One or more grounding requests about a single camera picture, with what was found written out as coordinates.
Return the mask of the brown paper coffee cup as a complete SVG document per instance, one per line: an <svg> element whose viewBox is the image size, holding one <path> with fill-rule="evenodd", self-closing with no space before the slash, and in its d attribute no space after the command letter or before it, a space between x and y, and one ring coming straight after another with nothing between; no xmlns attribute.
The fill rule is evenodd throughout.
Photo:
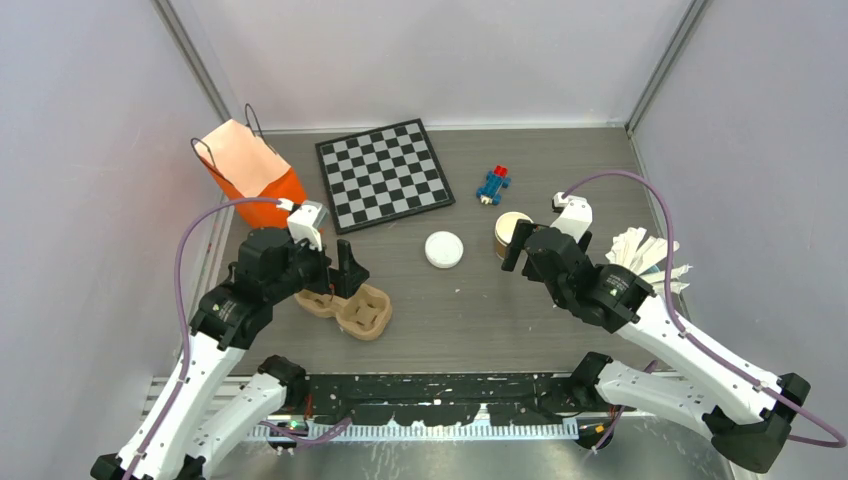
<svg viewBox="0 0 848 480"><path fill-rule="evenodd" d="M524 213L510 211L499 216L495 222L495 253L501 260L505 258L506 248L512 240L514 229L519 220L532 221L532 219Z"/></svg>

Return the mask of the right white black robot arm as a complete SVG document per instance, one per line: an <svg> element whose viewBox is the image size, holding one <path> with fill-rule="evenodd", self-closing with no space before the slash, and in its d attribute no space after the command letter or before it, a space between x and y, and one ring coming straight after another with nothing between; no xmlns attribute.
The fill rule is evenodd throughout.
<svg viewBox="0 0 848 480"><path fill-rule="evenodd" d="M708 439L739 467L767 472L796 416L767 392L802 404L809 383L794 373L777 376L762 370L710 338L702 343L715 358L694 345L698 329L671 317L674 309L662 296L662 275L654 269L667 257L666 240L630 227L614 237L606 263L595 264L586 253L590 239L589 233L575 240L555 227L520 220L502 268L513 270L525 253L523 276L543 283L557 307L651 352L685 379L657 377L589 352L571 375L574 403L589 411L605 402L645 410Z"/></svg>

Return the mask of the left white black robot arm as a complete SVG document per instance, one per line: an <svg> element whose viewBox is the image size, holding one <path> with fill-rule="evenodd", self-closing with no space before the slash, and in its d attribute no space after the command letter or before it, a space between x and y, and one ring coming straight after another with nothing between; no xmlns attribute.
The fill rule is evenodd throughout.
<svg viewBox="0 0 848 480"><path fill-rule="evenodd" d="M298 412L309 395L305 370L272 355L235 399L205 416L223 381L272 321L274 307L302 291L348 299L369 276L344 239L330 259L289 229L252 230L226 280L200 299L187 327L188 346L154 407L119 452L95 460L91 477L207 478L255 425L278 410Z"/></svg>

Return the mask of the white plastic cup lid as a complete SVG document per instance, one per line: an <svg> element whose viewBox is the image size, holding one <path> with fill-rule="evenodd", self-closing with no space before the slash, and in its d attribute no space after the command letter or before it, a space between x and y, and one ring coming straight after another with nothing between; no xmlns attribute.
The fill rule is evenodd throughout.
<svg viewBox="0 0 848 480"><path fill-rule="evenodd" d="M424 249L428 262L439 269L455 267L464 254L463 242L449 231L431 233L425 240Z"/></svg>

